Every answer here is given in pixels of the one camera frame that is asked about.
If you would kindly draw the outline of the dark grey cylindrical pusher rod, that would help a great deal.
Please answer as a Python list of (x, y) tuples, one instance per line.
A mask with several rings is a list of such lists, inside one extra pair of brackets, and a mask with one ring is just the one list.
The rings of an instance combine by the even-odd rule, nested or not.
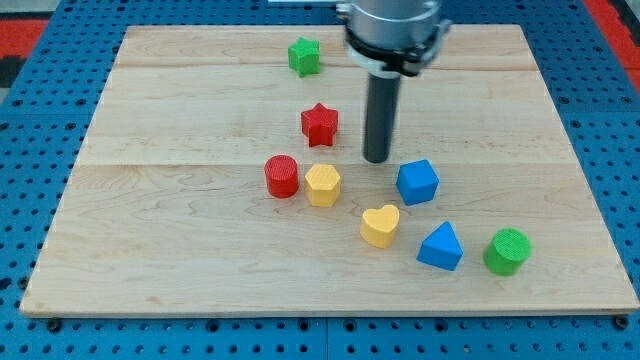
[(400, 78), (368, 77), (363, 139), (368, 162), (382, 163), (389, 157), (400, 84)]

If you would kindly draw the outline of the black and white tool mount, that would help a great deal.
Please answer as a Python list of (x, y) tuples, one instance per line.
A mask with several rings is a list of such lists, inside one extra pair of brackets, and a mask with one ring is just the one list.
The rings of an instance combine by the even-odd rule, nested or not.
[(346, 28), (345, 45), (351, 60), (360, 67), (383, 79), (400, 76), (415, 77), (434, 61), (451, 27), (446, 19), (435, 26), (427, 39), (405, 49), (385, 49), (367, 44)]

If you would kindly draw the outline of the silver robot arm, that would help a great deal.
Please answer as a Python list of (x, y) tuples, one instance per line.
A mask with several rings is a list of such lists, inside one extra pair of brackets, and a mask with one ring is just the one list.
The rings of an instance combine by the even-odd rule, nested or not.
[(348, 0), (336, 3), (349, 57), (368, 72), (363, 157), (390, 153), (401, 79), (416, 77), (437, 57), (452, 21), (439, 0)]

